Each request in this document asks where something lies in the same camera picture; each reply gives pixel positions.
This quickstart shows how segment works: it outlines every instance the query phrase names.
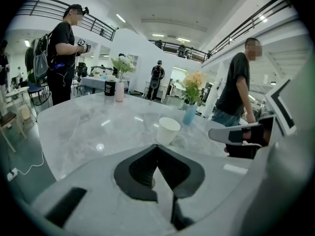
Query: blue vase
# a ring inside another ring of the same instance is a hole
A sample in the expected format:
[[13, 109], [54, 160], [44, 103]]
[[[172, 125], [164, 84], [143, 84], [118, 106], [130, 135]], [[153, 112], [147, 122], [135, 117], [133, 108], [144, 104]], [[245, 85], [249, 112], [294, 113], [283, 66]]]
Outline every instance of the blue vase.
[[183, 118], [183, 124], [190, 125], [197, 111], [197, 105], [189, 105]]

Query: white paper cup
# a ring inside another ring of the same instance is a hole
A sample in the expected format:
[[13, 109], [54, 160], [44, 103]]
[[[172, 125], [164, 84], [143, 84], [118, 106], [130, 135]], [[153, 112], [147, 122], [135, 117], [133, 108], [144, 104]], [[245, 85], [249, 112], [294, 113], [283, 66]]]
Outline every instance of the white paper cup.
[[168, 117], [160, 118], [157, 141], [162, 145], [169, 145], [180, 129], [180, 124], [174, 119]]

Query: railing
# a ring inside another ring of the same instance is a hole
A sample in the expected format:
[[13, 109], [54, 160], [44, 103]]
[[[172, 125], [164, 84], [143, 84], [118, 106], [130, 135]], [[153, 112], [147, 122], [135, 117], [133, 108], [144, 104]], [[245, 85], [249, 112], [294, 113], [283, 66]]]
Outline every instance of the railing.
[[[16, 15], [39, 16], [62, 20], [63, 14], [69, 6], [70, 4], [58, 0], [26, 0]], [[78, 26], [95, 32], [110, 41], [113, 41], [116, 31], [107, 23], [90, 14], [85, 14], [83, 20], [78, 23]]]
[[289, 0], [271, 0], [261, 7], [258, 11], [247, 18], [239, 27], [226, 36], [219, 44], [208, 52], [207, 58], [223, 50], [224, 47], [234, 42], [238, 37], [248, 33], [250, 29], [262, 22], [266, 22], [271, 16], [275, 15], [283, 9], [291, 7]]
[[[156, 40], [149, 40], [149, 41], [152, 42], [153, 44], [155, 44], [157, 42]], [[165, 51], [166, 53], [175, 54], [175, 55], [179, 54], [178, 49], [181, 47], [181, 45], [169, 43], [169, 42], [164, 42], [164, 41], [162, 41], [161, 43], [162, 43], [162, 50]], [[204, 53], [200, 50], [194, 49], [192, 47], [185, 46], [185, 48], [187, 51], [191, 52], [191, 56], [189, 56], [190, 59], [198, 61], [200, 63], [202, 63], [206, 60], [206, 58], [207, 58], [206, 53]]]

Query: power outlet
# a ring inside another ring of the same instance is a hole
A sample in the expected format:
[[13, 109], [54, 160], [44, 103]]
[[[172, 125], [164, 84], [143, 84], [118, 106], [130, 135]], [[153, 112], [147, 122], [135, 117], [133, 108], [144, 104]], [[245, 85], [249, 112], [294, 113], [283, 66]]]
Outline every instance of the power outlet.
[[17, 175], [18, 175], [18, 170], [16, 168], [14, 168], [12, 170], [12, 173], [9, 172], [9, 174], [7, 175], [8, 177], [8, 181], [11, 182]]

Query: pink vase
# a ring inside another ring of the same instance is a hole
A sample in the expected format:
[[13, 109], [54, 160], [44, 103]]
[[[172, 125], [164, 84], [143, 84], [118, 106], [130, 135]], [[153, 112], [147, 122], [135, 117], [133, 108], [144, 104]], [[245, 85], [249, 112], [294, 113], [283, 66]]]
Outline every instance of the pink vase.
[[125, 88], [123, 82], [116, 82], [116, 92], [115, 99], [116, 101], [122, 102], [124, 100]]

